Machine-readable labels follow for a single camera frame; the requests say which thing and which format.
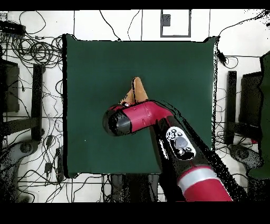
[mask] silver band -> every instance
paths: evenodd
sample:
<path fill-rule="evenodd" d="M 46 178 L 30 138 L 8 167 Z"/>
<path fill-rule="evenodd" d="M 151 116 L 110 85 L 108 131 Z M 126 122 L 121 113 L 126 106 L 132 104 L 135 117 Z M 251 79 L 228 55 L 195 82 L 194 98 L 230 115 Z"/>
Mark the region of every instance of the silver band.
<path fill-rule="evenodd" d="M 196 169 L 194 171 L 191 171 L 190 173 L 186 174 L 181 180 L 179 181 L 178 185 L 182 189 L 182 193 L 184 192 L 192 185 L 208 180 L 208 179 L 217 179 L 219 178 L 216 176 L 215 172 L 208 168 L 200 168 Z"/>

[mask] green backdrop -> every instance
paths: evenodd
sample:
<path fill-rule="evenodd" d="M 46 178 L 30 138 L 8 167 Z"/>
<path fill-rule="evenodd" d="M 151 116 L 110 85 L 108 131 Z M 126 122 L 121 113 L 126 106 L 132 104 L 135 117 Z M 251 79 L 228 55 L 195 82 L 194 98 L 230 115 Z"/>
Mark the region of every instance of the green backdrop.
<path fill-rule="evenodd" d="M 160 173 L 149 130 L 112 137 L 102 117 L 139 76 L 149 99 L 176 107 L 211 147 L 214 44 L 185 41 L 67 42 L 69 173 Z"/>

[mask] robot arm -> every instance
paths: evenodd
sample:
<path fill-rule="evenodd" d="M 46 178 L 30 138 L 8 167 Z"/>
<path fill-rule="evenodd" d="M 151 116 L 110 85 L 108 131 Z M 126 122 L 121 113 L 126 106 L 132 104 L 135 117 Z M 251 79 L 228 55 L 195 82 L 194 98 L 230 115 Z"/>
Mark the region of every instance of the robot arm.
<path fill-rule="evenodd" d="M 103 127 L 113 136 L 127 135 L 150 127 L 155 152 L 162 170 L 162 185 L 175 178 L 186 201 L 231 201 L 202 151 L 173 116 L 154 101 L 125 107 L 114 105 L 103 117 Z"/>

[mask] brown object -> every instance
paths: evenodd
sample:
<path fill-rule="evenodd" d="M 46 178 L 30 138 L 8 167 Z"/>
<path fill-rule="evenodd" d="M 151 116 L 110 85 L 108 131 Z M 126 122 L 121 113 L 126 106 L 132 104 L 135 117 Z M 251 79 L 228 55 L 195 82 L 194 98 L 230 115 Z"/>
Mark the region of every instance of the brown object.
<path fill-rule="evenodd" d="M 141 79 L 136 77 L 131 83 L 131 90 L 127 93 L 124 99 L 120 103 L 127 102 L 128 104 L 134 104 L 135 102 L 142 102 L 148 99 L 146 91 L 142 85 Z"/>

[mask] cable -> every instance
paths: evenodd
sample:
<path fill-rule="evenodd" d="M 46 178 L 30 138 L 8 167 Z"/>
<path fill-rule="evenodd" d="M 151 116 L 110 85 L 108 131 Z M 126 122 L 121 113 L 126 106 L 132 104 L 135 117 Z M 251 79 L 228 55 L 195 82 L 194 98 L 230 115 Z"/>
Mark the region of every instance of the cable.
<path fill-rule="evenodd" d="M 242 176 L 242 177 L 244 177 L 248 181 L 248 178 L 245 175 L 241 174 L 241 173 L 234 173 L 234 174 L 232 174 L 232 176 L 234 176 L 234 175 Z"/>
<path fill-rule="evenodd" d="M 73 202 L 75 201 L 75 193 L 76 193 L 77 191 L 79 191 L 80 189 L 83 188 L 83 186 L 85 185 L 85 183 L 87 182 L 87 180 L 88 180 L 89 178 L 102 178 L 103 176 L 104 176 L 104 174 L 101 175 L 101 176 L 89 176 L 88 178 L 85 179 L 85 181 L 83 182 L 83 185 L 82 185 L 79 189 L 77 189 L 76 191 L 74 191 L 73 194 L 72 194 L 73 190 L 71 190 L 71 202 L 73 203 Z"/>
<path fill-rule="evenodd" d="M 21 16 L 22 16 L 22 14 L 24 14 L 25 12 L 29 12 L 29 11 L 23 11 L 21 14 L 20 14 L 20 16 L 19 16 L 19 22 L 20 22 L 20 25 L 22 25 L 22 22 L 21 22 Z M 42 31 L 45 27 L 46 27 L 46 21 L 45 21 L 45 19 L 43 18 L 43 16 L 38 12 L 38 11 L 35 11 L 38 15 L 40 15 L 41 16 L 41 18 L 42 18 L 42 20 L 43 20 L 43 22 L 44 22 L 44 26 L 39 30 L 39 31 L 37 31 L 37 32 L 35 32 L 35 33 L 27 33 L 27 34 L 36 34 L 36 33 L 39 33 L 40 31 Z"/>
<path fill-rule="evenodd" d="M 19 190 L 19 192 L 21 192 L 21 193 L 26 193 L 26 194 L 32 195 L 32 196 L 33 196 L 33 201 L 32 201 L 31 203 L 33 203 L 33 202 L 35 201 L 35 195 L 33 195 L 32 193 L 22 191 L 22 190 L 20 190 L 19 188 L 18 188 L 18 190 Z"/>
<path fill-rule="evenodd" d="M 115 34 L 115 32 L 114 32 L 112 26 L 105 20 L 104 16 L 102 15 L 101 10 L 99 10 L 99 12 L 100 12 L 100 15 L 102 16 L 103 20 L 104 20 L 104 21 L 107 23 L 107 25 L 112 29 L 112 32 L 113 32 L 114 36 L 116 36 L 116 37 L 118 38 L 117 40 L 118 40 L 118 41 L 121 41 L 121 39 Z"/>
<path fill-rule="evenodd" d="M 73 192 L 73 178 L 71 178 L 71 201 L 74 202 L 75 199 L 72 200 L 73 198 L 72 192 Z"/>
<path fill-rule="evenodd" d="M 135 16 L 132 18 L 132 20 L 131 20 L 131 22 L 130 22 L 130 25 L 129 25 L 129 28 L 128 28 L 128 36 L 129 36 L 129 29 L 130 29 L 130 27 L 131 27 L 131 24 L 132 24 L 134 18 L 139 14 L 140 11 L 141 11 L 141 10 L 139 10 L 139 11 L 135 14 Z"/>
<path fill-rule="evenodd" d="M 231 25 L 231 26 L 228 26 L 228 27 L 224 28 L 223 30 L 221 30 L 221 32 L 219 33 L 218 36 L 220 36 L 221 33 L 222 33 L 224 30 L 226 30 L 226 29 L 228 29 L 228 28 L 230 28 L 230 27 L 236 26 L 236 25 L 238 25 L 238 24 L 244 23 L 244 22 L 249 21 L 249 20 L 254 20 L 254 19 L 256 19 L 257 17 L 259 17 L 260 15 L 262 15 L 265 11 L 266 11 L 266 10 L 263 10 L 262 12 L 260 12 L 258 15 L 256 15 L 256 16 L 253 17 L 253 18 L 248 18 L 248 19 L 246 19 L 246 20 L 240 21 L 240 22 L 238 22 L 238 23 L 236 23 L 236 24 L 234 24 L 234 25 Z"/>

